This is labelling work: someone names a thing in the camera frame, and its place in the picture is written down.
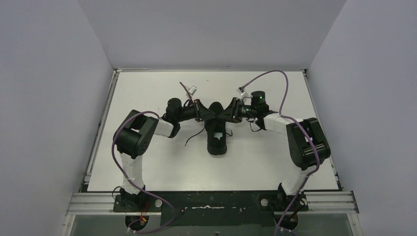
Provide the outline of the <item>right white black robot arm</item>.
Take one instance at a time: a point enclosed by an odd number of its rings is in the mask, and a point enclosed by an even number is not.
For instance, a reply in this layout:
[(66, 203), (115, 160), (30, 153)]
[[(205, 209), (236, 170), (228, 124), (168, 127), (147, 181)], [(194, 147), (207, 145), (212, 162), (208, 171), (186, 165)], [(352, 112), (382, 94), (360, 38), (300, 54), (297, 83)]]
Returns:
[(280, 183), (283, 192), (277, 195), (276, 202), (281, 209), (288, 210), (296, 204), (295, 195), (303, 190), (309, 177), (330, 157), (329, 144), (317, 118), (295, 119), (273, 111), (261, 90), (252, 92), (249, 98), (249, 105), (242, 98), (233, 98), (216, 117), (230, 123), (247, 118), (261, 130), (287, 137), (292, 170)]

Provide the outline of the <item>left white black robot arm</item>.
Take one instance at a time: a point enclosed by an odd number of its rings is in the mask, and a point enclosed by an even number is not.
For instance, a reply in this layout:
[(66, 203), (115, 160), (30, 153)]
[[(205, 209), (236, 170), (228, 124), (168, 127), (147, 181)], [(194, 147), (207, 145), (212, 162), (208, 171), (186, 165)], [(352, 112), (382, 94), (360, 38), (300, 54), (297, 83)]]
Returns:
[(161, 117), (151, 111), (132, 110), (116, 130), (112, 143), (112, 153), (118, 152), (122, 160), (117, 167), (123, 174), (121, 192), (127, 194), (127, 205), (134, 210), (145, 205), (146, 197), (141, 193), (145, 188), (143, 155), (154, 136), (174, 138), (181, 122), (195, 119), (208, 124), (218, 121), (219, 114), (214, 106), (207, 108), (198, 99), (182, 103), (178, 98), (168, 101), (165, 114)]

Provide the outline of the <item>black sneaker shoe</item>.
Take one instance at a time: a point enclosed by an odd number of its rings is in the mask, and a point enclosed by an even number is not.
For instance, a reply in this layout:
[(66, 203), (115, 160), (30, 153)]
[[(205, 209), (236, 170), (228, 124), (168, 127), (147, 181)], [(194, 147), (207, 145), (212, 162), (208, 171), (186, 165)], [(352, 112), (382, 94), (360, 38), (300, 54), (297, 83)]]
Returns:
[(205, 122), (207, 132), (207, 150), (214, 156), (224, 155), (227, 152), (226, 122), (218, 117)]

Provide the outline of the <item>black shoelace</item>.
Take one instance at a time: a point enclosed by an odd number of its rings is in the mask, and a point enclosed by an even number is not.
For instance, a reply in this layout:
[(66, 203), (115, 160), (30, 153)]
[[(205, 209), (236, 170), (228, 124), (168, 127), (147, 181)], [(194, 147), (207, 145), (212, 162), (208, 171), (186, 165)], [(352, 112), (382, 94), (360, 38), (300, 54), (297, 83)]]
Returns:
[[(187, 146), (187, 144), (188, 144), (188, 142), (192, 139), (192, 138), (194, 138), (194, 137), (196, 137), (196, 136), (198, 136), (199, 134), (201, 134), (204, 130), (205, 130), (206, 128), (205, 127), (203, 127), (198, 133), (196, 133), (195, 135), (192, 135), (192, 136), (190, 136), (186, 141), (185, 141), (185, 144), (184, 144), (184, 146)], [(232, 137), (233, 136), (233, 131), (232, 130), (230, 130), (230, 133), (228, 133), (228, 132), (225, 132), (225, 134), (227, 135), (227, 136), (229, 136), (229, 137)], [(220, 134), (219, 132), (215, 132), (215, 134), (213, 135), (214, 136), (214, 138), (217, 138), (218, 140), (220, 140), (220, 138), (222, 138), (223, 137), (223, 135), (222, 134)]]

